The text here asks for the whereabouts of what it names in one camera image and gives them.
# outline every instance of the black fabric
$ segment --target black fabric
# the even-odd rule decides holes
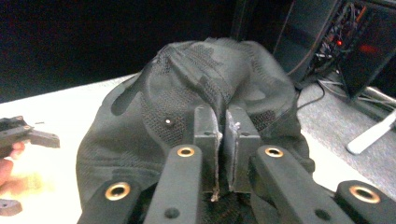
[[[229,104],[247,111],[265,145],[290,150],[314,171],[300,134],[293,85],[272,55],[255,42],[209,38],[164,47],[137,76],[108,94],[78,150],[81,205],[119,175],[142,189],[155,184],[169,150],[192,144],[194,109],[210,105],[223,133]],[[240,195],[225,189],[219,202],[204,200],[204,223],[251,220]]]

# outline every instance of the black wire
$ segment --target black wire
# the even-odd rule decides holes
[[[297,94],[296,94],[296,102],[300,99],[300,96],[301,96],[301,92],[302,91],[299,91],[299,90],[297,90],[296,89],[296,91],[297,91]]]
[[[300,105],[299,107],[297,107],[297,111],[299,111],[300,109],[302,109],[302,108],[304,108],[304,107],[306,107],[306,106],[308,106],[308,105],[312,105],[313,103],[316,103],[316,102],[318,102],[318,101],[320,101],[321,99],[323,99],[324,98],[324,96],[326,95],[326,91],[323,89],[323,87],[320,85],[320,84],[318,84],[319,86],[320,86],[320,88],[322,89],[322,95],[318,98],[318,99],[315,99],[315,100],[313,100],[313,101],[310,101],[310,102],[308,102],[308,103],[305,103],[305,104],[303,104],[303,105]]]

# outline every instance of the red light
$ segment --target red light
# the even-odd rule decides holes
[[[379,53],[379,49],[371,45],[361,45],[359,46],[359,50],[363,53]]]

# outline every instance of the black tool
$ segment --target black tool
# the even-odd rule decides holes
[[[33,145],[43,147],[60,147],[59,137],[53,133],[34,130],[22,116],[11,119],[0,119],[0,158],[9,156],[12,144],[30,140]]]

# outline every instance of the screw hole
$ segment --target screw hole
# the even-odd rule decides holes
[[[278,150],[270,149],[269,152],[274,155],[279,155],[280,152]]]
[[[316,209],[315,210],[315,215],[317,215],[318,218],[329,221],[332,217],[324,210],[322,209]]]
[[[190,157],[194,154],[194,149],[190,147],[183,147],[177,151],[177,155],[180,157]]]
[[[106,190],[106,198],[110,201],[117,201],[125,198],[129,192],[131,191],[131,187],[126,182],[120,182],[111,185]]]
[[[270,157],[279,158],[283,156],[283,151],[274,147],[268,147],[265,149],[265,153]]]
[[[352,186],[349,191],[357,199],[366,203],[379,203],[381,201],[378,194],[362,186]]]
[[[111,194],[115,197],[120,196],[123,192],[125,192],[125,189],[120,187],[111,190]]]
[[[176,208],[168,208],[165,211],[165,217],[167,218],[177,218],[180,212]]]
[[[367,192],[367,191],[365,191],[365,190],[363,190],[363,189],[357,189],[356,192],[357,192],[360,196],[362,196],[362,197],[364,197],[364,198],[366,198],[366,199],[373,199],[373,195],[372,195],[370,192]]]

